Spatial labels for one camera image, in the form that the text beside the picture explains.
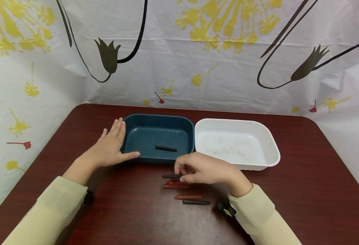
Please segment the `right hand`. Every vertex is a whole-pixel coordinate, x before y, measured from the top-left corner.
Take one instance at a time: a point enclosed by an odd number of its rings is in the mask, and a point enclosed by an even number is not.
[[[183,174],[180,181],[186,183],[228,183],[234,176],[243,176],[234,165],[198,152],[178,157],[174,172]]]
[[[233,196],[244,196],[252,190],[252,183],[230,163],[202,153],[193,152],[177,158],[175,174],[182,173],[179,180],[186,183],[226,183]]]

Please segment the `sleeve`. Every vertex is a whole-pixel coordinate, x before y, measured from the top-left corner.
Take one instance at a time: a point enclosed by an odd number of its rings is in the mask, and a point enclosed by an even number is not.
[[[256,245],[301,245],[260,186],[253,184],[248,194],[229,195],[229,200],[237,221]]]
[[[53,245],[79,210],[87,187],[57,177],[2,245]]]

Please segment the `cuff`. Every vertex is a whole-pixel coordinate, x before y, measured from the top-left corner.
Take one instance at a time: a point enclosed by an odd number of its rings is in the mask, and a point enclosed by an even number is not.
[[[236,219],[246,227],[260,227],[272,216],[275,205],[260,188],[253,184],[252,190],[239,198],[229,194],[231,206],[237,211]]]
[[[58,176],[38,197],[36,204],[53,207],[69,216],[79,209],[86,194],[87,187]]]

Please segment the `table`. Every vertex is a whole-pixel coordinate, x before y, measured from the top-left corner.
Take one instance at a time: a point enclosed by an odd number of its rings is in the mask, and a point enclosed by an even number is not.
[[[259,184],[303,245],[359,244],[359,185],[318,126],[303,117],[83,104],[66,118],[0,206],[0,244],[58,175],[99,138],[113,120],[133,113],[254,120],[266,125],[280,163],[244,171]],[[95,173],[94,201],[81,209],[58,244],[253,244],[238,223],[213,206],[185,206],[174,196],[202,193],[215,204],[222,185],[162,190],[172,166],[131,163]]]

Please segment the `left hand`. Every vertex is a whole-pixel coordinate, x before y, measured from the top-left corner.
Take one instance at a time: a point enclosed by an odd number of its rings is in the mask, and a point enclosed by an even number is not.
[[[120,149],[125,138],[125,122],[122,118],[116,119],[110,131],[104,129],[98,141],[89,150],[84,152],[78,160],[91,162],[95,168],[107,167],[135,159],[140,156],[139,152],[122,154]]]

